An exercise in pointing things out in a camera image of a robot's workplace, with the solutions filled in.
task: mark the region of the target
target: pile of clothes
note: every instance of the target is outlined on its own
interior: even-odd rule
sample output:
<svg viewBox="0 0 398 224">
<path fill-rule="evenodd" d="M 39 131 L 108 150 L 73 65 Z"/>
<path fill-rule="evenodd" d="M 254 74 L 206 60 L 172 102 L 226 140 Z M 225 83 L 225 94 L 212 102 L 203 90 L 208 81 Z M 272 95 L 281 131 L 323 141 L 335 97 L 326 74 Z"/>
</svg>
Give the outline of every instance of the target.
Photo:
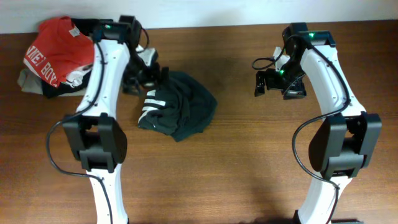
<svg viewBox="0 0 398 224">
<path fill-rule="evenodd" d="M 22 91 L 43 94 L 83 95 L 94 62 L 90 39 L 99 19 L 56 17 L 39 25 L 39 34 L 27 49 L 18 84 Z"/>
</svg>

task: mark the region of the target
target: wire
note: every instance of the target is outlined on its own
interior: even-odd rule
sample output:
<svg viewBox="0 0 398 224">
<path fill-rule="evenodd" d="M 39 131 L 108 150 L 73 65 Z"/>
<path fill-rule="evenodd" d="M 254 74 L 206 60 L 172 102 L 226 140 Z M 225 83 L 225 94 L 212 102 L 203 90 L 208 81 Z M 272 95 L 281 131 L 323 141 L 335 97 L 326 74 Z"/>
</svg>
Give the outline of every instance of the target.
<svg viewBox="0 0 398 224">
<path fill-rule="evenodd" d="M 145 36 L 147 37 L 147 44 L 145 45 L 144 49 L 137 51 L 137 53 L 143 53 L 148 47 L 149 47 L 149 35 L 147 30 L 145 30 L 144 28 L 141 28 L 142 31 L 144 32 Z"/>
<path fill-rule="evenodd" d="M 251 64 L 251 67 L 253 68 L 253 69 L 255 69 L 255 70 L 263 70 L 263 69 L 266 69 L 266 68 L 269 68 L 269 66 L 267 65 L 267 66 L 265 66 L 265 67 L 261 67 L 261 68 L 258 68 L 258 67 L 256 67 L 256 66 L 254 66 L 254 64 L 256 63 L 256 62 L 258 62 L 258 61 L 260 61 L 260 60 L 267 60 L 267 61 L 270 61 L 270 62 L 275 62 L 275 59 L 272 57 L 272 58 L 269 58 L 269 57 L 266 57 L 266 58 L 257 58 L 257 59 L 255 59 L 254 61 L 253 61 L 253 63 Z"/>
<path fill-rule="evenodd" d="M 333 207 L 332 207 L 332 209 L 331 209 L 331 212 L 330 212 L 330 216 L 329 216 L 329 218 L 328 218 L 328 221 L 326 222 L 326 224 L 329 224 L 329 222 L 331 221 L 331 218 L 332 218 L 332 216 L 333 216 L 333 214 L 334 214 L 334 212 L 335 212 L 337 203 L 338 203 L 338 196 L 339 196 L 339 190 L 340 190 L 340 188 L 339 188 L 339 186 L 338 186 L 336 183 L 334 183 L 333 181 L 326 180 L 326 179 L 324 179 L 324 178 L 322 178 L 322 177 L 317 176 L 316 174 L 314 174 L 313 172 L 311 172 L 310 170 L 308 170 L 308 169 L 304 166 L 304 164 L 302 163 L 302 161 L 301 161 L 300 158 L 299 158 L 299 155 L 297 154 L 297 149 L 296 149 L 296 138 L 297 138 L 297 135 L 299 134 L 299 132 L 300 132 L 304 127 L 306 127 L 307 125 L 309 125 L 309 124 L 311 124 L 311 123 L 313 123 L 313 122 L 316 122 L 316 121 L 318 121 L 318 120 L 320 120 L 320 119 L 327 118 L 327 117 L 329 117 L 329 116 L 333 116 L 333 115 L 336 115 L 336 114 L 338 114 L 338 113 L 343 112 L 345 109 L 347 109 L 347 107 L 348 107 L 349 104 L 351 103 L 351 99 L 350 99 L 350 97 L 349 97 L 348 87 L 347 87 L 346 83 L 344 82 L 343 77 L 341 76 L 340 72 L 339 72 L 339 71 L 337 70 L 337 68 L 334 66 L 333 62 L 331 62 L 330 60 L 328 60 L 328 58 L 326 58 L 316 47 L 314 47 L 311 43 L 309 43 L 309 42 L 308 42 L 304 37 L 302 37 L 301 35 L 296 35 L 296 34 L 295 34 L 295 35 L 291 35 L 291 36 L 285 41 L 285 43 L 288 43 L 289 40 L 290 40 L 290 39 L 293 39 L 293 38 L 298 38 L 298 39 L 304 40 L 304 42 L 307 44 L 308 49 L 314 50 L 315 53 L 317 53 L 317 54 L 318 54 L 318 55 L 331 67 L 331 69 L 336 73 L 336 76 L 337 76 L 337 78 L 339 79 L 341 85 L 343 86 L 344 93 L 345 93 L 345 95 L 346 95 L 346 101 L 343 103 L 343 107 L 342 107 L 342 108 L 340 108 L 340 109 L 338 109 L 338 110 L 336 110 L 336 111 L 327 113 L 327 114 L 323 114 L 323 115 L 321 115 L 321 116 L 317 116 L 317 117 L 315 117 L 315 118 L 312 118 L 312 119 L 310 119 L 310 120 L 308 120 L 308 121 L 302 123 L 302 124 L 296 129 L 296 131 L 295 131 L 294 134 L 293 134 L 293 138 L 292 138 L 292 149 L 293 149 L 293 154 L 294 154 L 294 157 L 295 157 L 297 163 L 299 164 L 299 166 L 300 166 L 308 175 L 312 176 L 313 178 L 315 178 L 315 179 L 317 179 L 317 180 L 320 180 L 320 181 L 329 183 L 329 184 L 331 184 L 332 186 L 334 186 L 334 188 L 335 188 L 335 202 L 334 202 Z M 269 68 L 269 67 L 275 65 L 276 61 L 278 61 L 278 60 L 280 59 L 280 57 L 282 56 L 282 54 L 284 53 L 284 50 L 285 50 L 285 49 L 286 49 L 286 45 L 284 45 L 284 47 L 283 47 L 281 53 L 278 55 L 278 57 L 275 59 L 275 61 L 273 61 L 273 62 L 270 63 L 269 65 L 267 65 L 267 66 L 265 66 L 265 67 L 262 67 L 262 68 L 255 68 L 255 67 L 254 67 L 254 63 L 258 61 L 258 60 L 256 59 L 256 60 L 253 62 L 252 67 L 253 67 L 254 69 L 256 69 L 256 70 L 262 70 L 262 69 L 266 69 L 266 68 Z"/>
<path fill-rule="evenodd" d="M 70 121 L 70 120 L 72 120 L 72 119 L 75 119 L 75 118 L 77 118 L 78 116 L 82 115 L 83 113 L 87 112 L 91 107 L 94 106 L 96 100 L 98 99 L 98 97 L 99 97 L 99 95 L 100 95 L 100 91 L 101 91 L 101 87 L 102 87 L 103 79 L 104 79 L 105 59 L 104 59 L 104 54 L 103 54 L 103 52 L 102 52 L 102 49 L 101 49 L 100 45 L 99 45 L 97 42 L 96 42 L 95 44 L 97 45 L 98 50 L 99 50 L 99 53 L 101 54 L 101 77 L 100 77 L 100 80 L 99 80 L 99 83 L 98 83 L 98 89 L 97 89 L 97 92 L 95 93 L 95 96 L 94 96 L 94 98 L 93 98 L 93 101 L 91 101 L 90 104 L 89 104 L 85 109 L 83 109 L 83 110 L 81 110 L 81 111 L 79 111 L 79 112 L 77 112 L 77 113 L 75 113 L 75 114 L 73 114 L 73 115 L 71 115 L 71 116 L 68 116 L 68 117 L 66 117 L 66 118 L 63 118 L 63 119 L 60 120 L 60 121 L 57 121 L 57 122 L 50 128 L 50 130 L 49 130 L 48 133 L 47 133 L 47 137 L 46 137 L 46 139 L 45 139 L 45 149 L 46 149 L 46 151 L 47 151 L 47 156 L 48 156 L 49 159 L 50 159 L 51 165 L 52 165 L 57 171 L 59 171 L 60 173 L 66 174 L 66 175 L 75 176 L 75 177 L 93 178 L 93 179 L 96 179 L 96 180 L 101 184 L 102 190 L 103 190 L 104 195 L 105 195 L 106 203 L 108 204 L 108 208 L 109 208 L 109 217 L 110 217 L 110 219 L 111 219 L 111 224 L 113 224 L 113 216 L 112 216 L 111 202 L 109 201 L 108 193 L 106 192 L 106 188 L 105 188 L 105 185 L 104 185 L 102 179 L 99 178 L 99 177 L 97 177 L 97 176 L 90 175 L 90 174 L 80 174 L 80 173 L 65 171 L 65 170 L 61 169 L 61 168 L 55 163 L 55 161 L 53 160 L 53 158 L 52 158 L 52 156 L 51 156 L 51 153 L 50 153 L 50 136 L 51 136 L 51 134 L 55 131 L 55 129 L 56 129 L 58 126 L 60 126 L 61 124 L 65 123 L 65 122 L 67 122 L 67 121 Z"/>
</svg>

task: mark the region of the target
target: gray cloth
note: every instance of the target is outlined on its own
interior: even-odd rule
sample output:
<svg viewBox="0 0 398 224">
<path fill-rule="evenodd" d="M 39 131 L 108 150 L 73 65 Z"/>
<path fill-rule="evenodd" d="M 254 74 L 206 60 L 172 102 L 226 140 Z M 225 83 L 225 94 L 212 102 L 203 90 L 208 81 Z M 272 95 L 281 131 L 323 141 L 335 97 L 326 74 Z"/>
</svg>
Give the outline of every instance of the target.
<svg viewBox="0 0 398 224">
<path fill-rule="evenodd" d="M 20 72 L 17 83 L 21 87 L 21 91 L 25 93 L 36 93 L 43 95 L 42 79 L 27 68 Z M 60 96 L 84 96 L 85 93 L 86 90 L 83 89 L 74 93 L 65 93 Z"/>
</svg>

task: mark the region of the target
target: black bracket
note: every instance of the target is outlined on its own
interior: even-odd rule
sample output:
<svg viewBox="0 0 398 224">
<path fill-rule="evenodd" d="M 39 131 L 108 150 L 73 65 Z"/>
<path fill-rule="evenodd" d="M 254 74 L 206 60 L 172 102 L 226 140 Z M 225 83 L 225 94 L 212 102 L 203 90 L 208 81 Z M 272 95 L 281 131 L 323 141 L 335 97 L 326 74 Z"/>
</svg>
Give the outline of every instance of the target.
<svg viewBox="0 0 398 224">
<path fill-rule="evenodd" d="M 301 99 L 307 95 L 302 78 L 288 81 L 287 76 L 284 77 L 283 74 L 272 68 L 256 73 L 254 96 L 263 95 L 265 93 L 265 86 L 267 90 L 280 90 L 284 96 L 284 100 Z"/>
<path fill-rule="evenodd" d="M 289 39 L 291 35 L 301 35 L 306 42 L 309 42 L 314 46 L 329 45 L 330 47 L 336 47 L 336 42 L 329 31 L 309 31 L 305 22 L 293 22 L 284 29 L 282 32 L 282 38 L 286 45 L 286 53 L 289 56 L 294 57 L 299 63 L 307 45 L 304 40 L 295 38 Z"/>
<path fill-rule="evenodd" d="M 103 39 L 117 40 L 119 44 L 126 43 L 130 61 L 123 73 L 123 93 L 140 95 L 141 87 L 153 90 L 169 78 L 169 69 L 161 69 L 155 63 L 158 55 L 154 55 L 153 63 L 148 67 L 143 59 L 138 56 L 136 48 L 141 38 L 142 26 L 134 16 L 120 16 L 119 22 L 101 21 L 94 29 L 93 40 L 99 42 Z"/>
<path fill-rule="evenodd" d="M 91 169 L 107 169 L 114 172 L 117 164 L 126 158 L 127 137 L 118 122 L 106 113 L 99 117 L 79 116 L 63 123 L 69 145 L 81 167 Z"/>
<path fill-rule="evenodd" d="M 326 180 L 339 175 L 356 177 L 369 165 L 380 130 L 378 114 L 327 117 L 310 143 L 312 167 Z"/>
</svg>

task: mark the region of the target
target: red t-shirt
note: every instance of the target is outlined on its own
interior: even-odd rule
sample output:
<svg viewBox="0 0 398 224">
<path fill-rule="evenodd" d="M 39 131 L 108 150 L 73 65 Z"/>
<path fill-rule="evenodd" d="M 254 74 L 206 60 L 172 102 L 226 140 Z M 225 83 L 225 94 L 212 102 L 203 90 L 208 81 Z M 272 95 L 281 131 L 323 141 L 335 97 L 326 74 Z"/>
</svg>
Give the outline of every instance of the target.
<svg viewBox="0 0 398 224">
<path fill-rule="evenodd" d="M 39 35 L 24 57 L 28 68 L 54 87 L 76 68 L 93 62 L 93 42 L 66 16 L 41 23 Z"/>
</svg>

